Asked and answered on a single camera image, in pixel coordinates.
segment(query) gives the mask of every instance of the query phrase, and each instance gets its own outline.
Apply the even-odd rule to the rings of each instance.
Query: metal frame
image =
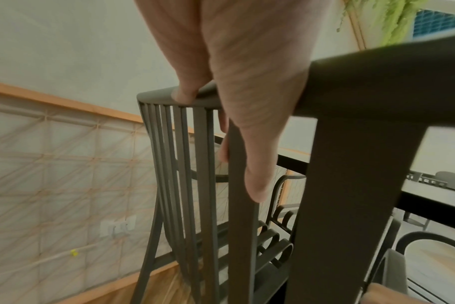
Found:
[[[156,136],[159,126],[170,127],[167,114],[164,124],[159,124],[157,107],[184,107],[172,101],[171,91],[141,93],[137,98],[141,109],[149,109],[147,127],[153,131],[149,134],[158,155],[159,205],[168,240],[181,264],[185,248],[180,245],[180,218],[175,215],[179,212],[169,179],[173,168],[161,153],[169,153],[170,147]],[[221,103],[216,88],[201,90],[191,107],[206,288],[202,302],[215,304],[226,291],[219,287],[217,273],[212,110],[220,109]],[[259,206],[244,187],[244,142],[234,124],[229,129],[229,149],[235,157],[230,159],[228,178],[226,285],[232,303],[266,303],[288,275],[286,304],[355,301],[392,208],[402,204],[403,197],[398,202],[401,185],[427,126],[455,126],[455,37],[314,62],[294,115],[318,118],[292,234],[295,247],[292,256],[288,250],[280,260],[267,263],[275,274],[258,286],[256,264],[269,260],[264,254],[272,251],[268,248],[257,256]],[[278,244],[284,241],[271,248],[283,248]]]

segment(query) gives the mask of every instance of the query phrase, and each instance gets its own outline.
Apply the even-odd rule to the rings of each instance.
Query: green plant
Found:
[[[346,0],[343,19],[350,10],[362,11],[366,3],[372,3],[373,9],[380,10],[383,38],[381,45],[401,43],[413,24],[416,13],[427,0]]]

